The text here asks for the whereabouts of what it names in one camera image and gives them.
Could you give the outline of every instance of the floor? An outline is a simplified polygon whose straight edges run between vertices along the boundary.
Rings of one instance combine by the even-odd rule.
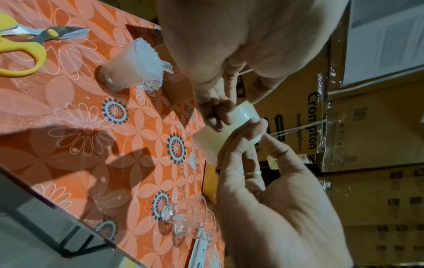
[[[106,249],[90,255],[64,259],[21,225],[22,219],[34,223],[57,242],[76,226],[81,229],[66,249],[77,250],[92,233],[64,211],[54,210],[0,175],[0,267],[1,268],[129,268],[127,260]],[[102,241],[95,237],[92,245]]]

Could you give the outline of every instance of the ring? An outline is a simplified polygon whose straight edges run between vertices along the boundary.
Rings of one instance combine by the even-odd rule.
[[[245,172],[244,177],[246,179],[253,179],[255,177],[259,177],[262,175],[262,171],[255,171],[255,172]]]

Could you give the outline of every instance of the orange tablecloth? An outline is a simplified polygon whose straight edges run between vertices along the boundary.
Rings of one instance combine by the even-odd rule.
[[[193,102],[171,106],[162,90],[109,95],[95,79],[135,37],[159,44],[159,28],[97,0],[1,0],[0,11],[34,28],[91,29],[48,41],[35,74],[0,77],[0,165],[132,259],[183,267],[193,241],[175,237],[159,215],[201,194],[205,160],[191,140],[204,126],[200,114]],[[2,68],[31,64],[21,52],[0,55]],[[220,232],[213,244],[223,261]]]

